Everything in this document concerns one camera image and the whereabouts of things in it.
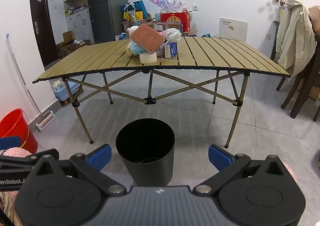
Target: mop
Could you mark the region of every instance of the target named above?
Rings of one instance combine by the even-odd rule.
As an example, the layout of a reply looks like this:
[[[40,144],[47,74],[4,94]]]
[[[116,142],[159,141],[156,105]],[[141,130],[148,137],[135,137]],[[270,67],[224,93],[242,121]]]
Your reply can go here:
[[[15,66],[17,74],[19,75],[19,77],[20,77],[20,79],[22,81],[23,88],[24,88],[26,94],[30,97],[31,101],[33,102],[34,106],[38,110],[39,114],[42,115],[38,105],[36,104],[35,100],[33,99],[32,95],[31,95],[31,93],[29,91],[29,89],[27,88],[27,84],[25,83],[25,81],[23,79],[23,76],[22,76],[21,71],[19,69],[17,60],[16,60],[16,58],[14,56],[14,53],[13,53],[11,45],[10,45],[9,33],[7,33],[6,37],[7,37],[6,44],[7,44],[9,55],[11,57],[13,65]],[[45,114],[43,114],[43,120],[39,124],[36,123],[36,126],[38,127],[39,131],[42,131],[44,129],[44,127],[47,126],[55,117],[56,117],[56,115],[53,113],[53,111],[50,111],[50,110],[47,111]]]

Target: gray tile floor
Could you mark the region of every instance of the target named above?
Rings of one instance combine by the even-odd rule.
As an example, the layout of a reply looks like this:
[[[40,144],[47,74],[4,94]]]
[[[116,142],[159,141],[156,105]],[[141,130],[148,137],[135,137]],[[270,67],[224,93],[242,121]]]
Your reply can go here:
[[[201,82],[215,77],[215,71],[166,70],[167,73],[190,82]],[[126,74],[125,71],[107,73],[108,81]],[[101,74],[87,76],[86,81],[103,86]],[[294,171],[298,185],[306,198],[306,209],[299,223],[301,226],[315,225],[320,221],[320,170],[316,162],[320,153],[320,120],[312,118],[316,112],[315,101],[308,99],[296,119],[289,116],[295,98],[286,110],[280,105],[286,98],[291,84],[275,90],[280,77],[251,74],[244,105],[228,151],[232,154],[245,153],[252,159],[265,159],[276,154]],[[238,91],[242,76],[235,77]],[[184,87],[175,81],[154,75],[152,96],[164,94]],[[206,86],[214,90],[214,84]],[[123,93],[146,97],[148,75],[138,74],[112,87]],[[84,88],[83,95],[94,89]],[[230,80],[219,82],[218,93],[233,98]],[[167,122],[175,132],[175,160],[170,185],[184,184],[193,188],[208,179],[217,169],[208,160],[211,144],[224,146],[236,108],[219,98],[212,105],[212,96],[193,89],[170,98],[162,99],[156,105],[144,105],[118,96],[113,105],[105,92],[83,102],[79,109],[92,135],[94,144],[89,144],[72,106],[62,108],[57,117],[43,132],[35,137],[42,149],[56,148],[62,159],[77,152],[89,153],[103,143],[115,145],[116,135],[127,123],[138,118],[158,118]],[[116,148],[113,147],[111,162],[103,169],[111,178],[126,187],[133,180],[125,168]]]

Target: brown sponge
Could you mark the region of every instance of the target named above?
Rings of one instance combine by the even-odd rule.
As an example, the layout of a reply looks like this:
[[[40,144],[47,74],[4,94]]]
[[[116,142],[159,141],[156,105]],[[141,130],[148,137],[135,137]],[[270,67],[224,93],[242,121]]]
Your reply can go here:
[[[130,39],[143,47],[150,54],[164,42],[164,37],[146,24],[141,24],[130,36]]]

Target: refrigerator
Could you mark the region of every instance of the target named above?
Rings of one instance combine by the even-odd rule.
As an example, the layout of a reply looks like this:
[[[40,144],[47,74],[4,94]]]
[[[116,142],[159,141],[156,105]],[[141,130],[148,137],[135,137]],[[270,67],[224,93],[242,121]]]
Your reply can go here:
[[[96,44],[114,41],[124,32],[121,4],[128,0],[88,0],[92,32]]]

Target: red bucket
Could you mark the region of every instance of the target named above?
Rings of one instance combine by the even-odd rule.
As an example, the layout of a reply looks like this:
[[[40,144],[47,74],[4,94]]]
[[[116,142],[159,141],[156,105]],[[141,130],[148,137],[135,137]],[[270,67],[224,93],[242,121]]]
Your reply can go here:
[[[0,121],[0,138],[10,136],[19,136],[21,139],[20,148],[24,148],[32,154],[36,153],[38,143],[23,117],[22,109],[13,110]]]

